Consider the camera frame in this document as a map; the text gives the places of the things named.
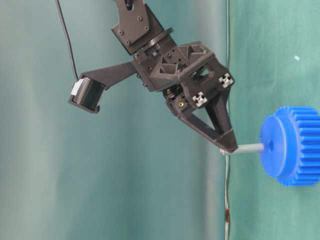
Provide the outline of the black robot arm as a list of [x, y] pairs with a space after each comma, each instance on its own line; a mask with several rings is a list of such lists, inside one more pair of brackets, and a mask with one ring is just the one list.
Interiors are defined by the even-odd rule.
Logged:
[[178, 45], [142, 0], [116, 1], [112, 28], [143, 84], [161, 92], [172, 114], [217, 147], [238, 148], [227, 111], [234, 84], [229, 70], [202, 42]]

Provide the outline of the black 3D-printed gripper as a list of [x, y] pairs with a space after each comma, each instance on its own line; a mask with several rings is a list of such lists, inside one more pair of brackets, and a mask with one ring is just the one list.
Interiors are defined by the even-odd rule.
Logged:
[[[156, 44], [140, 49], [132, 63], [151, 92], [161, 92], [172, 114], [220, 149], [238, 148], [227, 111], [234, 79], [202, 42]], [[193, 114], [206, 109], [214, 127]]]

